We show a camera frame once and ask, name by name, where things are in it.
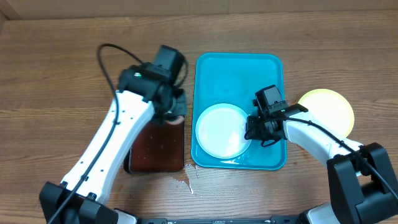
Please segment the green and orange sponge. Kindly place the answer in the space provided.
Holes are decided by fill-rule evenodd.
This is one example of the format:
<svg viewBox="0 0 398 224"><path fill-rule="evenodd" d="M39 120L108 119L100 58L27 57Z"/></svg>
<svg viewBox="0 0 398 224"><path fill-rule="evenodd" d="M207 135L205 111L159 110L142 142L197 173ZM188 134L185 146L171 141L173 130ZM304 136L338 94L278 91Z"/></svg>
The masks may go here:
<svg viewBox="0 0 398 224"><path fill-rule="evenodd" d="M177 116L173 120L166 121L166 123L168 123L170 125L179 125L179 124L183 123L184 121L185 121L185 117L184 116Z"/></svg>

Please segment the light blue plate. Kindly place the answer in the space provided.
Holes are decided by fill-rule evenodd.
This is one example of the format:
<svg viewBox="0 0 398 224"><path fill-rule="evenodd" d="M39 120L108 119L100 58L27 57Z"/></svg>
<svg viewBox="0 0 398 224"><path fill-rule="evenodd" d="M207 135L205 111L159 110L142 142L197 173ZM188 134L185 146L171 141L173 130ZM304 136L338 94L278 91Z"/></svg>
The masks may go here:
<svg viewBox="0 0 398 224"><path fill-rule="evenodd" d="M251 141L246 133L246 112L227 103L208 107L197 119L195 136L200 147L217 159L232 159L244 153Z"/></svg>

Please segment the yellow plate back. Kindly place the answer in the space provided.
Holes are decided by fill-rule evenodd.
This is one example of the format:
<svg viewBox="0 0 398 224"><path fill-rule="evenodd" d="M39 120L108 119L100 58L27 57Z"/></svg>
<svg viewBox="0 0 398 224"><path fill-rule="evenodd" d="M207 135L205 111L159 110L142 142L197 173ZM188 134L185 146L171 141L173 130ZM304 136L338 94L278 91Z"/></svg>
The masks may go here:
<svg viewBox="0 0 398 224"><path fill-rule="evenodd" d="M306 107L322 124L346 138L354 126L354 111L348 100L329 89L304 94L298 104Z"/></svg>

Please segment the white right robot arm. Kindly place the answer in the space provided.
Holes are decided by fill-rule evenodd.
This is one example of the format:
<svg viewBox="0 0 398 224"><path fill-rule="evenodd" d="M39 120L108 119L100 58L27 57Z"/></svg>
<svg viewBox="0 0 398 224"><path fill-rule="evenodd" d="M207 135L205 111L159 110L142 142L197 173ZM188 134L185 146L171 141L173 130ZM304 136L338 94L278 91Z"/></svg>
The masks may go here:
<svg viewBox="0 0 398 224"><path fill-rule="evenodd" d="M263 147L282 139L299 145L327 169L330 201L304 211L297 223L378 223L397 215L397 177L386 150L363 145L322 125L300 104L253 104L245 139Z"/></svg>

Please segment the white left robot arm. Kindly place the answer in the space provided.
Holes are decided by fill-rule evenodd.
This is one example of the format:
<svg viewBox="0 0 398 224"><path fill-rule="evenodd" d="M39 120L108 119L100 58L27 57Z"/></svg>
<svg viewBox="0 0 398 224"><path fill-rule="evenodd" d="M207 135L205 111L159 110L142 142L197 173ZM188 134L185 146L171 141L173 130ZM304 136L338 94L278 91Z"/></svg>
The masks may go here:
<svg viewBox="0 0 398 224"><path fill-rule="evenodd" d="M109 111L86 151L59 184L39 195L47 223L137 223L107 201L121 166L178 171L184 161L185 94L180 66L143 63L124 70Z"/></svg>

